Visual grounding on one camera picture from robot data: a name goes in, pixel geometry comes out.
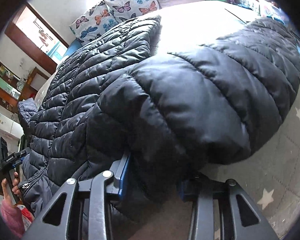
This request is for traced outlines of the pink sleeve forearm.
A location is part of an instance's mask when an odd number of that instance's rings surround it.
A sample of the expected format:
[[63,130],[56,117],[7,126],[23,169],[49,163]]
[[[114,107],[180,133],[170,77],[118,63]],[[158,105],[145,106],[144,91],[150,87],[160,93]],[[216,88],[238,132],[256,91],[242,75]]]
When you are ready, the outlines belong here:
[[25,233],[21,210],[18,207],[11,205],[6,199],[3,199],[1,203],[1,214],[6,225],[13,234],[18,238],[21,238]]

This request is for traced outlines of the person's left hand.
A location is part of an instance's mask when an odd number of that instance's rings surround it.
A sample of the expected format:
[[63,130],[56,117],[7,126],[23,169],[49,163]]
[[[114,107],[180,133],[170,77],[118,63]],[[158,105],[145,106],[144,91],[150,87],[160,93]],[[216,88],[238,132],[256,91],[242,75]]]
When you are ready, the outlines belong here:
[[11,207],[15,207],[15,204],[18,202],[18,200],[15,200],[15,197],[20,197],[19,183],[20,178],[17,172],[14,172],[13,179],[7,176],[1,182],[4,200]]

